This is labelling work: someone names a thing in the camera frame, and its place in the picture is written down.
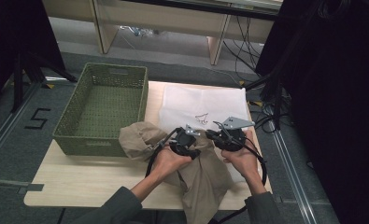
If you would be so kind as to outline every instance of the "cloth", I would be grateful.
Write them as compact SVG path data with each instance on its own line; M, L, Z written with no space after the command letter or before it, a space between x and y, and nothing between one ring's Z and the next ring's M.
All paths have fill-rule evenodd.
M157 133L157 135L143 136L145 134L149 136L150 133ZM159 142L167 136L166 133L164 136L160 136L159 133L161 130L153 124L137 122L122 128L119 140L123 150L128 152L129 158L146 161L152 154L149 152L151 142ZM190 149L201 150L200 156L186 167L168 176L165 182L182 187L184 190L182 204L187 222L205 224L216 214L222 198L234 182L227 167L214 152L213 142L206 138L205 132L201 132L201 136L196 137L196 142Z
M251 224L286 223L281 217L270 192L248 197L245 203ZM133 220L136 215L139 215L141 208L141 203L134 194L126 187L121 187L102 207L94 209L90 213L79 217L72 224L139 223L132 222L131 220ZM172 224L172 222L170 220L161 220L158 224Z
M213 121L223 123L229 117L248 120L245 89L200 90L167 85L158 127L167 133L186 124L195 130L218 131Z

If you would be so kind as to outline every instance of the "gray sleeve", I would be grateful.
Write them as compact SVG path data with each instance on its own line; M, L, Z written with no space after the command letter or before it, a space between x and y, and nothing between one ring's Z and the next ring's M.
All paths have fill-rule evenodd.
M251 224L286 223L270 192L253 195L245 200Z
M76 219L73 224L126 223L142 208L140 201L125 187L121 187L105 204Z

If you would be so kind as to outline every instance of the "green woven basket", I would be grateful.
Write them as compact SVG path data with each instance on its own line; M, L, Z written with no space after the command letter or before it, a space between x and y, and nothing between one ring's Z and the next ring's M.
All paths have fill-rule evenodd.
M143 121L147 67L87 63L53 138L66 155L126 157L120 129Z

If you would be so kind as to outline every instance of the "beige cloth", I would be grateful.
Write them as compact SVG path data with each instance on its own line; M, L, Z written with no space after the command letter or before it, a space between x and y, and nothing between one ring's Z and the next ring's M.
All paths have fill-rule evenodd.
M122 128L119 140L129 158L146 161L152 155L152 146L166 136L153 124L138 122ZM204 132L196 137L190 149L201 150L201 155L166 178L165 182L184 190L182 204L187 223L205 224L216 214L222 198L234 182L214 152L213 142L206 138Z

